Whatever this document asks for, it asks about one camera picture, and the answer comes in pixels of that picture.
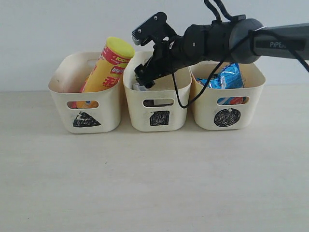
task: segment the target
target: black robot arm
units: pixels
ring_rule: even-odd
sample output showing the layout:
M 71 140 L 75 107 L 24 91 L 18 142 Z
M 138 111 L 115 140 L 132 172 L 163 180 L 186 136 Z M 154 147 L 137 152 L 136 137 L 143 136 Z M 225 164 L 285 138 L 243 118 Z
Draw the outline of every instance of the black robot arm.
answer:
M 210 25 L 191 25 L 179 36 L 166 20 L 166 14 L 158 12 L 132 33 L 136 45 L 155 43 L 151 58 L 135 69 L 138 83 L 146 88 L 151 88 L 160 77 L 204 60 L 221 61 L 225 57 L 226 62 L 248 64 L 260 56 L 295 58 L 291 49 L 309 59 L 309 24 L 266 28 L 256 19 L 239 15 L 228 22 L 217 19 Z

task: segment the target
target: light wooden table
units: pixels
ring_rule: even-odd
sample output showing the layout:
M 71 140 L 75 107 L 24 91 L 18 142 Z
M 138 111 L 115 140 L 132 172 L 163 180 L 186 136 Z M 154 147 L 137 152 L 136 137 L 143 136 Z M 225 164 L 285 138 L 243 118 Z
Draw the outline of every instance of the light wooden table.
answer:
M 1 232 L 308 232 L 309 85 L 251 125 L 75 135 L 49 92 L 0 93 Z

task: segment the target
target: white storage basket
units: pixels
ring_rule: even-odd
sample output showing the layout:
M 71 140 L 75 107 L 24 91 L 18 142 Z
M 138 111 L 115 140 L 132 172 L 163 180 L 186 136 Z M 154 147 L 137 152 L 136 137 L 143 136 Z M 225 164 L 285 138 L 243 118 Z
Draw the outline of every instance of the white storage basket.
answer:
M 65 58 L 49 82 L 49 90 L 65 128 L 71 133 L 114 130 L 121 121 L 122 82 L 100 92 L 79 93 L 100 52 L 77 53 Z M 97 101 L 94 109 L 71 109 L 75 101 Z
M 139 131 L 174 131 L 181 128 L 186 120 L 187 110 L 182 109 L 176 98 L 172 76 L 155 80 L 151 91 L 136 91 L 132 85 L 137 83 L 134 69 L 144 64 L 152 52 L 136 52 L 124 71 L 124 86 L 132 126 Z M 184 68 L 175 73 L 183 104 L 188 103 L 192 83 L 190 69 Z M 146 107 L 145 100 L 172 100 L 173 105 Z
M 206 79 L 216 65 L 216 62 L 204 61 L 190 67 L 193 75 L 191 98 L 203 88 L 195 78 Z M 239 67 L 245 88 L 207 88 L 192 104 L 195 122 L 200 127 L 207 130 L 233 130 L 244 128 L 250 124 L 266 79 L 254 64 L 240 64 Z M 246 97 L 246 101 L 244 104 L 238 105 L 219 105 L 217 103 L 220 98 L 228 97 Z

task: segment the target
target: hand-drawn shape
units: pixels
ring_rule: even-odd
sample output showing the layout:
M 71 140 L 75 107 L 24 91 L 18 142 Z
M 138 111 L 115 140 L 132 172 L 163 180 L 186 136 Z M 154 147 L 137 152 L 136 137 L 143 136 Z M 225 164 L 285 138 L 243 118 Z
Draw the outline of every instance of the hand-drawn shape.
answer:
M 237 123 L 239 119 L 240 111 L 230 108 L 219 111 L 214 117 L 214 123 L 218 127 L 229 127 Z
M 169 124 L 169 111 L 156 111 L 150 117 L 150 126 L 164 126 Z
M 80 111 L 76 116 L 73 127 L 95 127 L 100 126 L 101 124 L 96 121 L 92 116 L 87 114 L 86 112 Z

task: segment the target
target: wire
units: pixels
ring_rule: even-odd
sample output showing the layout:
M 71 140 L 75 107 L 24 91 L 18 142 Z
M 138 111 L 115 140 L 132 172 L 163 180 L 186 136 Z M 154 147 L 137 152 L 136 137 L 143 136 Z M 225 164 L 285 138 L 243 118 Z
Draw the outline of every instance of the wire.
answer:
M 223 16 L 230 20 L 233 21 L 233 17 L 227 12 L 226 8 L 224 7 L 223 3 L 221 0 L 213 0 L 219 7 L 220 11 L 222 12 Z
M 204 3 L 208 7 L 208 9 L 210 9 L 213 12 L 213 14 L 216 17 L 217 21 L 222 22 L 218 10 L 209 2 L 209 0 L 204 0 Z
M 210 73 L 209 77 L 207 78 L 207 81 L 204 85 L 204 87 L 202 88 L 202 90 L 193 98 L 189 101 L 189 103 L 187 105 L 182 105 L 181 101 L 180 101 L 180 97 L 179 97 L 179 92 L 178 92 L 178 88 L 177 88 L 177 83 L 176 83 L 176 78 L 175 78 L 175 74 L 174 72 L 172 72 L 172 77 L 173 77 L 173 82 L 174 82 L 174 87 L 175 87 L 175 91 L 176 91 L 176 96 L 177 96 L 177 101 L 179 106 L 182 109 L 186 109 L 188 108 L 193 102 L 195 102 L 206 90 L 206 88 L 208 87 L 208 84 L 211 80 L 211 77 L 216 73 L 216 71 L 220 68 L 220 66 L 225 62 L 225 60 L 239 47 L 241 46 L 244 42 L 246 42 L 249 38 L 254 38 L 254 36 L 258 35 L 258 34 L 265 34 L 265 35 L 270 35 L 275 37 L 279 42 L 282 42 L 286 48 L 289 50 L 289 52 L 304 66 L 304 68 L 309 72 L 309 65 L 305 62 L 305 60 L 294 50 L 291 48 L 290 44 L 286 44 L 284 42 L 284 37 L 276 34 L 273 31 L 268 31 L 268 30 L 257 30 L 257 31 L 251 31 L 248 33 L 248 35 L 246 35 L 243 39 L 241 39 L 223 58 L 222 60 L 217 64 L 217 66 L 212 70 L 212 72 Z M 172 66 L 172 62 L 171 59 L 168 58 L 168 60 L 170 61 L 170 67 L 173 70 L 173 66 Z

